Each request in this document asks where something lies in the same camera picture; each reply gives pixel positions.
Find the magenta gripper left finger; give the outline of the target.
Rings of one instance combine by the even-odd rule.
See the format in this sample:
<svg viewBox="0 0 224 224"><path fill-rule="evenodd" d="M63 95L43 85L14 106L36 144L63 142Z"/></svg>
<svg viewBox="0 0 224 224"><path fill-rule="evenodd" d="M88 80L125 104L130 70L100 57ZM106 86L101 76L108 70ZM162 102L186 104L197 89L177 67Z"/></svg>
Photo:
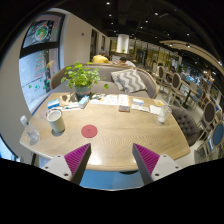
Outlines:
<svg viewBox="0 0 224 224"><path fill-rule="evenodd" d="M91 144L83 145L64 156L66 163L72 173L71 181L79 185L89 157L91 155Z"/></svg>

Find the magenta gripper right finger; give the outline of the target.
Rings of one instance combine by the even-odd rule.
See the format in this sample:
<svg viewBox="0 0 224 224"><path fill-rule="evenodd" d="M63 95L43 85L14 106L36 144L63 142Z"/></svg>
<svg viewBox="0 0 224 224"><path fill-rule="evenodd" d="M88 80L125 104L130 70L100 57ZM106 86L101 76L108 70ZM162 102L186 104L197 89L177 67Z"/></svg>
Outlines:
<svg viewBox="0 0 224 224"><path fill-rule="evenodd" d="M136 143L133 144L132 154L136 160L143 183L145 185L152 183L152 172L160 156Z"/></svg>

